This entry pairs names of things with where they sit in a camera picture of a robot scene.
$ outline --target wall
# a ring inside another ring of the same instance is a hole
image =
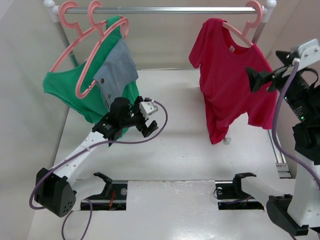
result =
[[[290,48],[297,44],[314,38],[320,39],[319,9],[319,0],[304,0],[298,4],[272,47],[273,54],[270,54],[268,57],[268,61],[273,69],[282,66],[274,54],[276,50],[290,51]],[[319,72],[320,62],[311,67]],[[308,73],[303,74],[303,77],[309,84],[316,79],[314,75]],[[299,120],[293,114],[290,107],[284,103],[281,106],[277,133],[282,147],[291,154],[295,154],[295,140],[292,127],[297,123],[299,123]],[[297,172],[296,163],[290,159],[287,159],[287,161],[291,173],[295,176]]]
[[[41,0],[1,0],[0,33],[0,238],[25,240],[36,173],[52,166],[68,110],[42,87],[64,47]]]
[[[56,0],[61,5],[65,0]],[[75,0],[80,7],[88,7],[90,0]],[[263,30],[259,47],[267,55],[300,0],[279,0],[277,7]],[[103,7],[244,7],[248,0],[100,0]],[[226,19],[243,30],[249,14],[123,14],[129,19],[130,31],[126,42],[138,69],[190,68],[190,50],[195,43],[202,24],[209,18]],[[103,20],[111,14],[96,14]],[[79,21],[82,30],[89,28],[86,14],[67,14],[69,22]],[[74,29],[66,29],[71,40],[77,37]],[[98,33],[89,36],[74,53],[80,62],[85,61],[98,39]]]

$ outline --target red wire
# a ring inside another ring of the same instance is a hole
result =
[[[113,192],[112,192],[112,198],[111,198],[111,200],[110,200],[110,202],[109,202],[109,210],[111,210],[111,207],[112,207],[112,205],[114,204],[114,199],[115,199],[115,197],[116,197],[116,191],[115,190],[113,190]]]

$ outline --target red shirt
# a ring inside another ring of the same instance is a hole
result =
[[[212,144],[226,136],[229,125],[241,114],[248,114],[248,124],[272,128],[277,92],[267,92],[265,84],[250,91],[246,67],[271,72],[257,45],[237,45],[222,19],[207,20],[189,55],[194,68],[200,67],[200,89],[204,95],[206,124]]]

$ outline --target pink hanger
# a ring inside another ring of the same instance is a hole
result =
[[[89,18],[89,22],[90,22],[90,25],[91,27],[89,29],[87,29],[86,31],[82,32],[80,26],[79,26],[79,23],[77,21],[73,22],[73,23],[69,23],[67,22],[66,18],[65,18],[65,14],[66,14],[66,11],[69,9],[69,8],[76,8],[78,7],[78,4],[74,1],[66,1],[64,2],[61,6],[60,6],[60,9],[59,9],[59,18],[60,18],[60,21],[61,23],[67,27],[67,28],[70,28],[70,29],[75,29],[78,33],[78,38],[73,42],[71,43],[65,50],[64,52],[60,55],[60,57],[57,59],[57,61],[54,63],[53,67],[51,68],[50,72],[55,72],[59,66],[61,65],[61,63],[65,60],[65,58],[69,55],[69,53],[83,40],[85,39],[87,36],[89,36],[91,33],[93,33],[94,31],[96,30],[99,30],[99,33],[100,33],[100,39],[99,41],[96,43],[96,45],[94,46],[89,58],[88,58],[88,61],[86,62],[83,70],[82,70],[82,73],[80,75],[80,78],[78,80],[78,83],[76,85],[76,91],[75,91],[75,94],[78,98],[84,98],[88,93],[89,91],[92,89],[92,87],[96,84],[96,81],[94,80],[91,85],[89,86],[88,89],[86,89],[84,91],[84,93],[81,93],[80,92],[80,86],[85,78],[85,75],[88,71],[88,68],[95,56],[95,54],[97,53],[100,45],[102,44],[102,42],[106,39],[106,37],[114,30],[116,29],[117,27],[121,26],[121,33],[123,34],[124,33],[124,36],[123,38],[126,38],[127,35],[128,35],[128,32],[129,32],[129,20],[123,16],[120,16],[120,20],[118,20],[117,22],[115,22],[114,24],[112,24],[105,32],[103,32],[103,26],[107,24],[107,21],[104,20],[104,21],[99,21],[98,23],[95,23],[94,20],[93,20],[93,12],[94,12],[94,9],[97,8],[97,7],[101,7],[101,3],[98,2],[98,1],[92,1],[88,7],[88,18]]]
[[[255,9],[256,20],[254,22],[247,21],[242,33],[238,29],[236,29],[235,27],[231,26],[229,23],[224,22],[222,24],[222,26],[224,28],[228,29],[230,32],[234,33],[236,36],[238,36],[248,47],[251,47],[253,45],[253,43],[247,39],[247,34],[248,34],[249,29],[254,29],[254,28],[258,27],[258,25],[261,23],[262,18],[263,18],[263,9],[262,9],[261,4],[256,0],[248,1],[245,4],[245,6],[246,7],[253,7]]]
[[[79,99],[83,99],[85,96],[88,95],[88,93],[91,91],[91,89],[97,84],[96,80],[93,80],[92,83],[90,84],[90,86],[84,91],[81,92],[81,85],[85,79],[85,76],[87,74],[87,71],[89,69],[89,66],[92,62],[92,60],[94,59],[94,56],[96,55],[98,49],[100,48],[101,44],[103,43],[103,41],[107,38],[107,36],[117,27],[121,26],[122,24],[125,24],[126,29],[125,29],[125,33],[123,38],[125,39],[128,35],[129,32],[129,21],[127,18],[122,18],[119,21],[115,22],[114,24],[112,24],[105,32],[103,32],[103,21],[98,21],[98,23],[95,23],[94,19],[93,19],[93,13],[95,8],[101,7],[101,3],[99,1],[92,1],[88,7],[88,18],[89,18],[89,22],[90,25],[94,28],[94,29],[98,29],[99,33],[100,33],[100,39],[99,41],[95,44],[92,52],[90,53],[90,56],[88,57],[88,60],[86,61],[84,68],[82,70],[82,73],[80,75],[80,78],[76,84],[75,87],[75,95],[79,98]]]

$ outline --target green shirt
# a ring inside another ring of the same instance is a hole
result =
[[[119,16],[108,18],[106,27],[109,28],[119,19]],[[81,86],[81,92],[87,89],[92,83],[94,75],[102,66],[106,57],[120,38],[122,38],[120,27],[117,27],[103,41],[84,77]],[[97,123],[108,112],[99,87],[95,85],[88,95],[83,99],[79,99],[76,96],[76,85],[81,72],[85,67],[85,64],[86,63],[84,62],[83,64],[69,71],[48,72],[43,80],[43,90],[45,93],[56,96],[70,108],[82,114],[85,120],[87,120],[89,123]],[[129,83],[123,90],[122,97],[129,99],[132,104],[138,96],[139,91],[136,82]]]

